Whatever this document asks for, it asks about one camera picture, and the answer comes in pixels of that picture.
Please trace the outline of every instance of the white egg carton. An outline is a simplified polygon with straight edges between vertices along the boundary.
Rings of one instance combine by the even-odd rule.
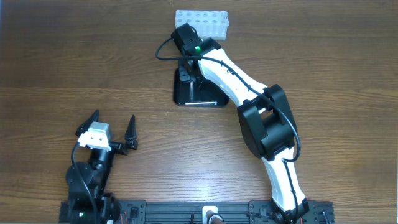
[[[175,11],[175,28],[189,23],[195,28],[198,36],[203,40],[211,37],[215,40],[226,40],[226,31],[229,26],[228,12],[226,11]]]

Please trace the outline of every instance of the wooden table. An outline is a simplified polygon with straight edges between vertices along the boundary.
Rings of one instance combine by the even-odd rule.
[[[117,141],[136,115],[139,149],[116,157],[108,182],[118,198],[270,199],[235,105],[172,101],[177,63],[154,54],[177,9],[228,11],[220,44],[230,58],[286,90],[307,198],[333,202],[338,223],[395,223],[398,5],[344,0],[3,1],[0,221],[58,221],[74,133],[95,109]],[[178,50],[169,44],[161,54]]]

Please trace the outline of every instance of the wood grain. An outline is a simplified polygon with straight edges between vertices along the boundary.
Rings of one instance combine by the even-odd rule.
[[[302,139],[295,166],[306,196],[333,202],[337,223],[395,223],[396,1],[2,3],[0,221],[58,221],[73,133],[95,109],[120,141],[130,116],[137,118],[139,150],[117,156],[109,179],[118,198],[269,199],[236,107],[176,106],[176,63],[154,57],[176,9],[212,9],[229,12],[221,45],[231,59],[286,90]],[[170,44],[161,54],[178,50]]]

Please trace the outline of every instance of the cable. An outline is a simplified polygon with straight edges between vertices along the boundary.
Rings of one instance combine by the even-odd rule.
[[[259,98],[263,99],[264,101],[266,101],[274,110],[276,110],[285,120],[286,122],[289,124],[294,138],[296,139],[296,143],[297,143],[297,150],[296,150],[296,155],[294,156],[293,159],[286,159],[283,158],[282,162],[285,164],[285,168],[286,168],[286,172],[287,172],[287,177],[289,178],[289,183],[290,183],[290,188],[292,189],[292,193],[294,196],[294,200],[295,200],[295,205],[296,205],[296,216],[294,216],[294,220],[297,220],[297,216],[299,214],[299,204],[297,202],[297,196],[296,196],[296,192],[294,190],[293,187],[293,182],[292,182],[292,177],[290,176],[290,172],[289,172],[289,168],[287,167],[287,163],[288,162],[295,162],[297,159],[299,159],[300,154],[301,154],[301,142],[300,142],[300,137],[299,134],[297,134],[296,129],[294,128],[293,124],[290,122],[290,120],[286,117],[286,115],[278,108],[276,107],[275,103],[267,98],[266,96],[264,96],[263,94],[259,93],[258,91],[256,91],[255,89],[253,89],[248,83],[246,83],[246,81],[244,81],[244,79],[242,77],[239,76],[239,74],[237,72],[235,72],[235,70],[233,70],[233,68],[231,68],[229,65],[225,64],[223,61],[217,60],[217,59],[213,59],[213,58],[209,58],[209,57],[204,57],[204,56],[185,56],[185,54],[183,55],[183,57],[171,57],[171,58],[162,58],[159,56],[159,52],[162,49],[162,47],[169,42],[170,40],[172,40],[173,38],[169,38],[166,41],[164,41],[159,48],[156,50],[155,56],[157,59],[159,60],[165,60],[165,61],[170,61],[170,60],[209,60],[212,62],[216,62],[219,63],[221,66],[225,66],[232,75],[236,75],[236,77],[243,83],[243,85],[245,85],[248,90],[252,91],[253,93],[255,93]]]
[[[77,176],[80,179],[80,181],[83,183],[84,189],[86,190],[86,193],[88,195],[88,198],[91,202],[91,205],[93,206],[93,213],[94,213],[94,224],[97,224],[97,205],[95,204],[94,198],[93,196],[91,196],[90,190],[88,190],[88,187],[86,185],[85,180],[83,179],[83,176],[81,176],[81,172],[79,170],[79,167],[77,166],[76,162],[75,162],[75,153],[76,153],[76,149],[79,147],[79,143],[77,142],[75,144],[75,147],[72,150],[72,154],[70,155],[70,159],[72,160],[72,164],[73,167],[76,170]]]

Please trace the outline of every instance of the wire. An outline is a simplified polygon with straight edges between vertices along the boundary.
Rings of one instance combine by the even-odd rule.
[[[235,70],[233,68],[231,68],[229,65],[225,64],[223,61],[214,59],[214,58],[209,58],[209,57],[204,57],[204,56],[185,56],[185,54],[183,55],[183,57],[171,57],[171,58],[163,58],[159,56],[159,52],[162,49],[162,47],[169,42],[170,40],[172,40],[173,38],[169,38],[167,40],[165,40],[160,46],[159,48],[156,50],[155,56],[157,59],[159,60],[164,60],[164,61],[171,61],[171,60],[209,60],[212,62],[216,62],[219,63],[221,66],[225,66],[232,75],[236,75],[236,77],[243,83],[243,85],[245,85],[248,90],[252,91],[253,93],[255,93],[259,98],[263,99],[264,101],[266,101],[274,110],[276,110],[285,120],[286,122],[289,124],[294,138],[296,139],[296,143],[297,143],[297,150],[296,150],[296,155],[294,156],[293,159],[286,159],[283,158],[282,162],[285,164],[285,168],[286,168],[286,172],[287,172],[287,177],[289,178],[289,183],[290,183],[290,188],[292,189],[292,193],[294,196],[294,200],[295,200],[295,205],[296,205],[296,216],[294,217],[294,220],[297,220],[297,216],[299,214],[299,205],[297,202],[297,196],[293,187],[293,182],[292,182],[292,177],[290,176],[290,172],[289,172],[289,168],[287,167],[287,163],[288,162],[295,162],[297,159],[299,159],[300,154],[301,154],[301,142],[300,142],[300,137],[299,134],[297,134],[296,129],[294,128],[293,124],[290,122],[290,120],[286,117],[286,115],[278,108],[276,107],[275,103],[269,99],[268,97],[264,96],[263,94],[259,93],[258,91],[256,91],[255,89],[253,89],[248,83],[246,83],[246,81],[244,81],[244,79],[242,77],[240,77],[240,75],[235,72]]]
[[[94,224],[97,224],[97,205],[95,204],[94,198],[93,198],[93,196],[91,195],[90,190],[88,190],[88,187],[87,187],[87,185],[86,185],[86,182],[85,182],[85,180],[83,179],[83,176],[81,176],[81,172],[80,172],[80,170],[79,170],[79,167],[77,166],[77,164],[76,164],[76,162],[75,162],[75,153],[76,153],[76,149],[78,148],[78,146],[79,146],[79,143],[77,142],[77,143],[75,144],[75,147],[74,147],[73,150],[72,150],[72,154],[70,155],[70,159],[72,160],[72,164],[73,164],[73,167],[74,167],[75,170],[76,170],[77,176],[78,176],[78,178],[80,179],[80,181],[82,182],[82,184],[83,184],[83,186],[84,186],[84,189],[86,190],[87,196],[88,196],[88,198],[89,198],[89,200],[90,200],[90,202],[91,202],[91,205],[93,206]]]

